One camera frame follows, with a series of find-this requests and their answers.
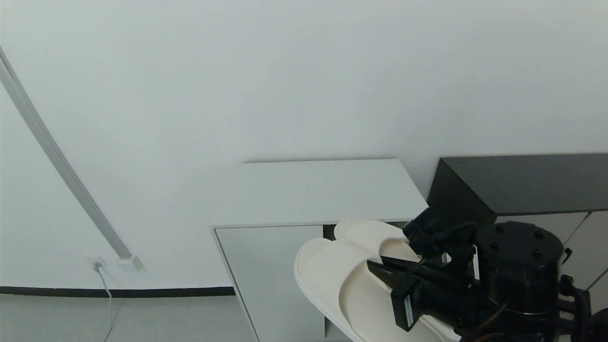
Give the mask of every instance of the white wall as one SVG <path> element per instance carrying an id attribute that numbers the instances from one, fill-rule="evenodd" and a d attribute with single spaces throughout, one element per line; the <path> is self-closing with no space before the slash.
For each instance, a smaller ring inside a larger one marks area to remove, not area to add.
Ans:
<path id="1" fill-rule="evenodd" d="M 206 172 L 397 156 L 608 152 L 608 3 L 2 1 L 1 43 L 144 274 L 229 285 Z M 1 285 L 99 288 L 116 256 L 5 94 Z"/>

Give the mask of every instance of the gray floor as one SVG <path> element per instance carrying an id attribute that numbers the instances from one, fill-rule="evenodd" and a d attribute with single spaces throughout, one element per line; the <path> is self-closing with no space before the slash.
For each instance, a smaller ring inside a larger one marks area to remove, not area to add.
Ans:
<path id="1" fill-rule="evenodd" d="M 115 299 L 108 342 L 255 342 L 235 296 Z M 108 300 L 0 295 L 1 342 L 103 342 Z"/>

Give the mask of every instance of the power cord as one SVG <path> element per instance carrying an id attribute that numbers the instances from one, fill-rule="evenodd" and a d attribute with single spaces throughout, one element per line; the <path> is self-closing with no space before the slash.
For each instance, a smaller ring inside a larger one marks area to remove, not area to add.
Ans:
<path id="1" fill-rule="evenodd" d="M 108 302 L 108 319 L 109 319 L 110 329 L 108 330 L 108 334 L 106 335 L 106 338 L 103 339 L 103 342 L 107 342 L 108 337 L 110 336 L 110 333 L 112 332 L 112 328 L 114 327 L 114 324 L 112 323 L 112 294 L 110 293 L 110 290 L 108 290 L 108 286 L 106 285 L 106 281 L 103 279 L 103 275 L 102 275 L 101 271 L 99 271 L 99 269 L 101 267 L 103 267 L 103 265 L 100 262 L 96 261 L 93 263 L 93 270 L 95 272 L 97 272 L 97 274 L 99 274 L 99 277 L 102 279 L 103 288 L 106 289 L 106 292 L 108 293 L 108 296 L 110 298 L 110 300 Z"/>

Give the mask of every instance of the slipper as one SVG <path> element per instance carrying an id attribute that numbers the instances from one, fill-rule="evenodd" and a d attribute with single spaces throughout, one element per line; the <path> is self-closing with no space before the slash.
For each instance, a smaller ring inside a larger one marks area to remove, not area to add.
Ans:
<path id="1" fill-rule="evenodd" d="M 395 324 L 390 292 L 367 270 L 374 254 L 342 241 L 314 239 L 295 258 L 304 295 L 354 342 L 448 342 L 424 321 L 410 332 Z"/>
<path id="2" fill-rule="evenodd" d="M 342 220 L 334 228 L 334 236 L 338 241 L 373 254 L 375 256 L 373 260 L 378 263 L 382 263 L 380 256 L 420 261 L 420 257 L 407 244 L 407 238 L 403 231 L 388 223 L 358 218 Z M 454 332 L 452 327 L 438 319 L 423 315 L 420 320 L 433 326 L 448 341 L 460 340 L 460 336 Z"/>

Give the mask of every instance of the wire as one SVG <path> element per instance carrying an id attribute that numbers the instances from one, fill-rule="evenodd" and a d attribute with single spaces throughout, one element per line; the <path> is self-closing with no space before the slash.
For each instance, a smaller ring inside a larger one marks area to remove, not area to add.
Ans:
<path id="1" fill-rule="evenodd" d="M 492 323 L 492 321 L 494 321 L 498 317 L 498 315 L 506 309 L 507 304 L 509 304 L 509 303 L 506 302 L 506 303 L 502 304 L 502 306 L 500 307 L 500 309 L 498 309 L 498 311 L 496 311 L 495 314 L 493 314 L 492 316 L 490 316 L 483 323 L 479 324 L 479 326 L 476 327 L 472 332 L 468 333 L 468 335 L 466 335 L 465 337 L 463 337 L 461 339 L 461 341 L 462 342 L 469 342 L 469 341 L 470 342 L 480 342 L 478 340 L 471 340 L 471 339 L 474 338 L 475 336 L 477 336 L 477 334 L 480 331 L 482 331 L 482 329 L 485 328 L 488 324 Z"/>
<path id="2" fill-rule="evenodd" d="M 108 302 L 108 321 L 109 321 L 109 325 L 110 325 L 110 329 L 108 330 L 108 334 L 106 335 L 106 338 L 103 339 L 103 342 L 107 342 L 108 337 L 110 336 L 110 333 L 112 332 L 112 328 L 114 327 L 114 324 L 112 323 L 112 294 L 110 293 L 110 290 L 108 290 L 108 286 L 106 285 L 106 281 L 103 279 L 103 275 L 102 273 L 99 271 L 99 268 L 101 267 L 101 264 L 97 265 L 98 263 L 95 263 L 95 265 L 93 266 L 93 270 L 95 272 L 97 272 L 97 274 L 99 274 L 99 277 L 102 279 L 102 283 L 103 283 L 103 288 L 106 289 L 106 292 L 108 293 L 108 297 L 110 298 L 109 302 Z"/>

